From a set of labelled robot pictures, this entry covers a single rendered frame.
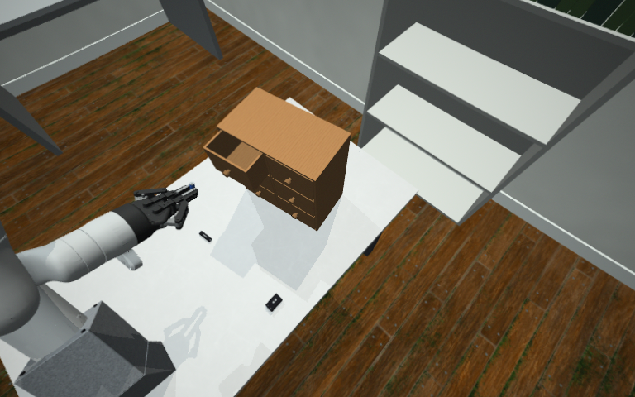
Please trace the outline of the black 9v battery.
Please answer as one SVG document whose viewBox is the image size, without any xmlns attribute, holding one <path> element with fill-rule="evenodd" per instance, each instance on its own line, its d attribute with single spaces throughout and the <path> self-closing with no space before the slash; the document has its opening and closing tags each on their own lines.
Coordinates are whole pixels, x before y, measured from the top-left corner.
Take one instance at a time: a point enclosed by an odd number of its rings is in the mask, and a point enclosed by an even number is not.
<svg viewBox="0 0 635 397">
<path fill-rule="evenodd" d="M 269 311 L 273 312 L 274 309 L 282 302 L 282 299 L 275 294 L 265 305 L 266 308 L 269 309 Z"/>
</svg>

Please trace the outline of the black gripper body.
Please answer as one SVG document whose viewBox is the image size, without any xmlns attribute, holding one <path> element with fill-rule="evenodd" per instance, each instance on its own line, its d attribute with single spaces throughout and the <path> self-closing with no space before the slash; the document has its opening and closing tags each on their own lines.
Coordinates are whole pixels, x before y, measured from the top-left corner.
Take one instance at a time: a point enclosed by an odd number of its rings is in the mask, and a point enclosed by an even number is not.
<svg viewBox="0 0 635 397">
<path fill-rule="evenodd" d="M 143 207 L 142 204 L 145 200 L 146 199 L 134 201 L 132 203 L 134 205 L 126 203 L 111 211 L 118 214 L 128 223 L 136 235 L 137 245 L 151 237 L 155 231 L 167 227 L 161 227 L 160 225 L 166 223 L 172 215 L 171 207 L 166 208 L 160 213 L 152 212 L 152 208 L 161 205 L 163 200 L 147 208 Z"/>
</svg>

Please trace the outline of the black aa battery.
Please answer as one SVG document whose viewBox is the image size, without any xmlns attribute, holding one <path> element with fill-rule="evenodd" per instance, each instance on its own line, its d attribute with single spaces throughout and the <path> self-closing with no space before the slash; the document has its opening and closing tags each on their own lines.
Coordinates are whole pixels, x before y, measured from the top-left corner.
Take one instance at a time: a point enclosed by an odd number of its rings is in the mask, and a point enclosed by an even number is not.
<svg viewBox="0 0 635 397">
<path fill-rule="evenodd" d="M 208 242 L 212 240 L 212 238 L 203 231 L 200 231 L 198 234 L 202 236 L 203 238 L 205 238 Z"/>
</svg>

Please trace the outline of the brown wooden chest of drawers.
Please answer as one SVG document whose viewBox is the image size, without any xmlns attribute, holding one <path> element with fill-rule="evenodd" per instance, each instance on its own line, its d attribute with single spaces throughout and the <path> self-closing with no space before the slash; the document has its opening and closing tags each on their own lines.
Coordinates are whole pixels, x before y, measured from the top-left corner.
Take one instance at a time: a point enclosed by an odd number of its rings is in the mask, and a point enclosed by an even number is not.
<svg viewBox="0 0 635 397">
<path fill-rule="evenodd" d="M 257 87 L 217 129 L 263 153 L 279 209 L 266 156 L 313 181 L 318 231 L 343 194 L 351 133 Z"/>
</svg>

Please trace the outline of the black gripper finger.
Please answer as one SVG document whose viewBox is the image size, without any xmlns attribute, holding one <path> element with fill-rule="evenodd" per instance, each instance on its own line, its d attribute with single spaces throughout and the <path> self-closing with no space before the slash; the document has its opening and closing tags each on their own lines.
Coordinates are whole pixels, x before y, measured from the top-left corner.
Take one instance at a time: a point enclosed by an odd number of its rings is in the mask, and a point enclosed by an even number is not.
<svg viewBox="0 0 635 397">
<path fill-rule="evenodd" d="M 168 200 L 174 199 L 188 190 L 190 190 L 189 184 L 184 185 L 179 189 L 171 190 L 171 191 L 167 190 L 167 188 L 158 188 L 158 189 L 136 190 L 133 193 L 134 193 L 135 201 L 146 199 L 145 201 L 142 202 L 142 204 L 143 204 L 143 207 L 147 208 L 159 202 L 160 200 L 163 200 L 163 202 L 165 202 L 167 201 L 167 199 Z M 159 195 L 155 195 L 155 194 L 159 194 Z"/>
<path fill-rule="evenodd" d="M 168 207 L 171 207 L 172 215 L 171 219 L 168 219 L 166 223 L 161 224 L 160 226 L 172 226 L 177 230 L 183 228 L 185 219 L 189 212 L 188 202 L 198 197 L 198 189 L 192 188 L 185 193 L 181 194 L 177 198 L 169 199 L 161 205 L 157 205 L 152 208 L 153 213 L 160 213 Z M 188 202 L 187 202 L 188 201 Z M 176 214 L 177 213 L 177 214 Z"/>
</svg>

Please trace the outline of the brown wooden drawer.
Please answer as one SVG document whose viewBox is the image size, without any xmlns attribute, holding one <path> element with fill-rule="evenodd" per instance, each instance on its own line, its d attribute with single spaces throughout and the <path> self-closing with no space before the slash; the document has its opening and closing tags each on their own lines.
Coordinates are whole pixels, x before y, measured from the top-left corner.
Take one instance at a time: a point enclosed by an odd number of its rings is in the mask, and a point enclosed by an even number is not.
<svg viewBox="0 0 635 397">
<path fill-rule="evenodd" d="M 273 193 L 275 192 L 274 188 L 273 188 L 273 185 L 272 185 L 272 182 L 271 182 L 271 179 L 270 179 L 269 176 L 267 176 L 265 178 L 265 180 L 260 185 L 264 186 L 265 188 L 267 188 L 268 190 L 272 191 Z"/>
<path fill-rule="evenodd" d="M 285 184 L 280 183 L 278 180 L 274 178 L 273 178 L 273 181 L 274 181 L 276 193 L 280 197 L 282 197 L 283 199 L 286 199 L 290 204 L 294 204 L 297 207 L 304 210 L 305 212 L 315 216 L 314 202 L 311 199 L 296 192 L 295 190 L 291 189 Z"/>
<path fill-rule="evenodd" d="M 250 191 L 252 191 L 251 189 L 249 189 Z M 253 193 L 255 193 L 255 195 L 257 197 L 262 197 L 263 199 L 269 201 L 270 203 L 272 203 L 273 205 L 277 206 L 279 208 L 278 205 L 278 201 L 277 198 L 275 196 L 274 193 L 270 192 L 268 189 L 262 187 L 261 185 L 256 189 L 256 191 L 252 191 Z"/>
<path fill-rule="evenodd" d="M 269 175 L 262 152 L 222 130 L 204 146 L 204 150 L 215 169 L 254 192 Z"/>
<path fill-rule="evenodd" d="M 313 181 L 266 156 L 272 177 L 314 200 Z M 292 184 L 291 184 L 292 183 Z"/>
<path fill-rule="evenodd" d="M 304 222 L 305 224 L 309 225 L 313 229 L 316 229 L 315 217 L 304 212 L 302 209 L 297 208 L 296 206 L 290 204 L 288 201 L 284 200 L 280 196 L 278 196 L 278 199 L 279 199 L 279 204 L 281 209 L 284 210 L 286 213 L 289 213 L 290 215 L 292 215 L 292 218 L 294 219 L 297 218 L 298 220 L 300 220 L 301 222 Z"/>
</svg>

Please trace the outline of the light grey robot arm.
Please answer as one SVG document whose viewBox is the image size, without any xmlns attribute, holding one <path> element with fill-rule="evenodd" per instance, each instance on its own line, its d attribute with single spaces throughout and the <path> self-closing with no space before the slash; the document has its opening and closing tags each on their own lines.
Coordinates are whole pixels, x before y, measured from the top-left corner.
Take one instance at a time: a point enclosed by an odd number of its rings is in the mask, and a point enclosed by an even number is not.
<svg viewBox="0 0 635 397">
<path fill-rule="evenodd" d="M 0 339 L 35 362 L 61 347 L 87 317 L 45 283 L 73 282 L 114 258 L 137 270 L 143 263 L 136 245 L 128 223 L 109 212 L 15 254 L 0 221 Z"/>
</svg>

